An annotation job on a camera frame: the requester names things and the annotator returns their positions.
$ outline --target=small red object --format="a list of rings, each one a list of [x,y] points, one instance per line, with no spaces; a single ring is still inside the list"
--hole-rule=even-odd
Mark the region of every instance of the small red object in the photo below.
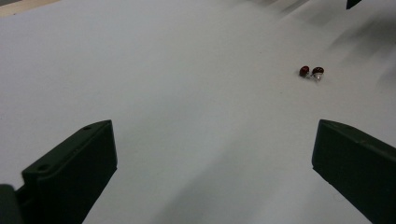
[[[306,77],[309,74],[309,67],[303,66],[300,68],[300,77]]]
[[[316,67],[316,68],[314,68],[314,70],[312,70],[312,75],[315,75],[315,74],[321,75],[323,73],[324,73],[324,69],[322,67]]]

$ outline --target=white surface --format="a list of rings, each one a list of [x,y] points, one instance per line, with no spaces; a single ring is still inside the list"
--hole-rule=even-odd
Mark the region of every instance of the white surface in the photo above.
[[[319,119],[396,146],[396,2],[345,5],[63,0],[1,19],[0,183],[112,119],[119,170],[84,223],[369,223],[311,165]]]

